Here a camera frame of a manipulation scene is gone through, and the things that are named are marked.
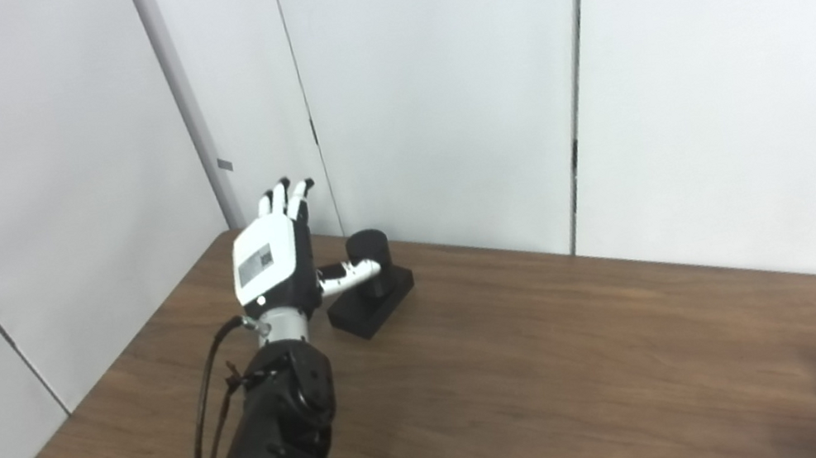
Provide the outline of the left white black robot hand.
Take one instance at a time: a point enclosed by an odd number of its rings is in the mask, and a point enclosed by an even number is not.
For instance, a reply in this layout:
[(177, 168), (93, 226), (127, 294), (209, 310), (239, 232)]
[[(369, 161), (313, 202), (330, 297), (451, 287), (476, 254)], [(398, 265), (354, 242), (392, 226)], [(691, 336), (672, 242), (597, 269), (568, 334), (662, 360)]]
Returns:
[(233, 278), (238, 303), (253, 320), (284, 310), (309, 319), (326, 296), (340, 294), (380, 274), (371, 258), (315, 265), (308, 218), (314, 180), (291, 184), (282, 177), (260, 197), (256, 218), (233, 243)]

